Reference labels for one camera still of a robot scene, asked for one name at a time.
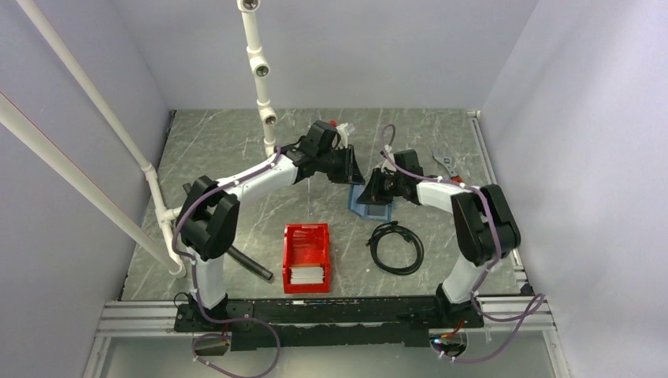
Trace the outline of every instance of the red plastic crate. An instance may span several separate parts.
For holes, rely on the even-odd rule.
[[[291,268],[321,266],[323,283],[290,284]],[[329,229],[326,223],[286,224],[283,290],[286,294],[329,293]]]

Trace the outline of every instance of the pliers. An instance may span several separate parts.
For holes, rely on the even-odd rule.
[[[443,154],[439,150],[432,150],[432,156],[434,157],[434,160],[438,161],[439,164],[441,164],[443,167],[445,167],[445,169],[447,169],[447,174],[450,175],[450,180],[456,183],[464,182],[464,180],[462,180],[462,178],[459,177],[459,174],[455,171],[454,168],[455,163],[452,157]]]

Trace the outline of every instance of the marble tabletop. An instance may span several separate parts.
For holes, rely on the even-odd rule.
[[[337,120],[355,125],[354,144],[359,168],[365,178],[381,162],[380,130],[397,126],[395,151],[415,149],[425,174],[444,175],[431,156],[433,148],[447,149],[455,169],[467,182],[485,185],[484,163],[476,137],[461,109],[284,109],[277,110],[279,143],[292,143],[316,120]],[[199,176],[212,179],[230,176],[265,160],[262,126],[254,109],[179,110],[158,169],[165,204],[183,204],[184,183]],[[370,297],[431,295],[455,266],[459,250],[450,214],[395,200],[392,220],[415,231],[425,246],[425,260],[410,276],[393,276],[378,269],[366,246],[378,221],[363,220],[347,208],[348,185],[329,183],[324,174],[274,191],[256,203],[243,203],[234,245],[274,273],[267,283],[225,257],[225,279],[230,298],[285,298],[281,269],[283,232],[289,223],[326,223],[330,234],[331,291],[310,297]],[[154,217],[147,208],[143,229],[164,246]],[[382,261],[390,266],[409,265],[414,248],[398,235],[388,235],[378,246]],[[125,281],[122,300],[171,299],[191,287],[190,274],[174,279],[143,248],[135,249]],[[505,259],[489,275],[482,294],[517,294],[513,266]]]

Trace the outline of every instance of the white wall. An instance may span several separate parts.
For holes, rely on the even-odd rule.
[[[148,158],[168,111],[108,1],[38,1]],[[135,161],[14,2],[0,2],[0,89],[136,221]],[[81,376],[133,242],[0,126],[0,376]]]
[[[541,0],[482,109],[574,375],[668,372],[668,3]]]
[[[537,0],[264,0],[281,107],[481,108]],[[234,0],[113,0],[169,107],[254,108]]]

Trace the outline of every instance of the purple cable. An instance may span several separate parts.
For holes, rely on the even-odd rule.
[[[195,347],[197,346],[197,343],[199,341],[201,341],[203,339],[212,339],[212,338],[219,339],[220,337],[225,338],[224,336],[221,336],[220,334],[217,334],[217,333],[207,333],[207,334],[201,335],[198,338],[196,338],[195,340],[193,340],[193,342],[192,342],[192,354],[195,357],[195,360],[199,361],[200,363],[202,363],[206,366],[209,366],[210,368],[212,368],[212,369],[214,369],[218,372],[221,372],[221,373],[225,374],[226,376],[231,376],[232,378],[260,378],[260,377],[263,377],[263,376],[266,376],[267,374],[269,374],[273,370],[273,368],[276,367],[276,364],[278,363],[278,358],[279,358],[279,355],[280,355],[280,339],[278,337],[278,333],[276,333],[276,330],[273,329],[273,327],[269,323],[267,323],[263,320],[260,320],[258,318],[255,318],[255,317],[243,317],[243,318],[240,317],[240,318],[225,319],[225,320],[218,320],[218,319],[213,319],[212,317],[210,317],[206,313],[206,311],[204,310],[204,306],[202,305],[202,297],[199,294],[199,286],[197,284],[197,270],[196,270],[196,265],[195,265],[195,262],[196,262],[195,256],[193,256],[192,254],[189,254],[188,252],[183,252],[182,250],[178,249],[178,236],[180,235],[181,230],[184,227],[186,219],[188,219],[189,216],[195,211],[195,209],[197,209],[197,206],[201,205],[204,201],[206,201],[212,195],[215,195],[216,193],[220,193],[221,191],[223,191],[225,189],[228,189],[230,187],[234,187],[235,183],[243,183],[244,181],[247,181],[250,178],[253,178],[253,177],[255,177],[255,176],[257,176],[257,175],[259,175],[263,172],[268,171],[269,169],[272,168],[273,165],[275,165],[278,162],[279,157],[280,157],[280,148],[277,147],[273,160],[271,160],[267,165],[263,166],[262,168],[258,169],[257,171],[250,172],[247,175],[242,176],[242,177],[240,177],[236,180],[233,180],[229,183],[225,183],[225,184],[213,189],[212,191],[209,191],[209,192],[205,193],[202,197],[197,198],[197,200],[195,202],[193,202],[193,204],[190,205],[190,207],[188,207],[185,210],[185,213],[183,213],[183,216],[179,220],[178,224],[176,224],[176,228],[174,229],[174,237],[172,239],[172,249],[179,256],[182,256],[184,258],[190,258],[193,261],[193,264],[191,265],[192,287],[195,290],[195,295],[197,297],[197,305],[199,307],[199,312],[204,316],[204,318],[207,319],[209,322],[215,323],[215,324],[229,324],[229,323],[238,323],[238,322],[242,322],[242,321],[250,321],[250,322],[253,322],[253,323],[259,323],[259,324],[267,327],[272,332],[272,335],[273,335],[274,339],[276,340],[276,357],[274,357],[272,364],[267,368],[267,370],[265,370],[264,372],[261,372],[260,374],[258,374],[256,376],[238,376],[238,375],[234,374],[233,372],[229,372],[229,371],[221,368],[218,365],[212,364],[209,361],[207,361],[204,358],[201,358],[197,355]]]
[[[524,321],[524,319],[535,313],[542,305],[543,302],[545,301],[545,295],[543,294],[537,294],[533,297],[531,301],[529,301],[529,304],[526,306],[526,309],[524,310],[523,313],[520,315],[514,316],[514,317],[508,317],[508,318],[497,318],[497,317],[492,317],[491,315],[483,312],[483,310],[479,307],[479,305],[476,302],[476,293],[480,286],[482,285],[483,281],[485,278],[487,278],[487,275],[489,273],[489,270],[496,265],[500,260],[501,260],[501,242],[499,241],[499,234],[496,232],[496,226],[494,225],[494,220],[492,219],[492,211],[489,209],[489,204],[487,202],[486,197],[482,194],[482,192],[476,188],[472,187],[466,183],[456,183],[450,179],[441,179],[441,178],[434,178],[434,177],[425,177],[425,176],[419,176],[414,173],[408,172],[405,169],[399,167],[389,156],[389,153],[387,149],[385,149],[385,132],[388,130],[388,128],[392,129],[392,139],[390,140],[390,143],[392,143],[392,140],[394,139],[395,131],[396,131],[396,126],[394,124],[387,124],[383,130],[380,132],[380,141],[383,145],[383,150],[381,154],[383,155],[383,158],[385,160],[389,161],[389,163],[397,170],[397,172],[401,172],[406,176],[413,177],[414,179],[418,180],[423,180],[423,181],[429,181],[433,183],[444,183],[444,184],[449,184],[449,185],[455,185],[456,187],[461,187],[463,189],[466,189],[468,191],[472,191],[475,193],[481,200],[483,210],[484,210],[484,215],[487,217],[487,222],[489,223],[489,230],[492,233],[492,240],[494,241],[494,247],[496,249],[496,253],[494,255],[494,259],[485,267],[485,270],[480,274],[478,279],[476,280],[475,284],[471,288],[471,304],[473,305],[473,308],[483,317],[488,318],[491,321],[497,321],[497,322],[508,322],[508,321],[518,321],[517,326],[515,326],[515,329],[513,332],[510,334],[508,339],[497,349],[494,353],[488,355],[487,357],[484,358],[477,358],[474,360],[461,360],[461,359],[455,359],[453,361],[459,361],[462,363],[477,363],[477,362],[484,362],[491,360],[492,358],[496,357],[499,355],[504,349],[506,349],[507,345],[510,343],[510,341],[515,337],[515,335],[518,333],[518,330]],[[531,308],[531,305],[534,303],[537,303],[534,308]]]

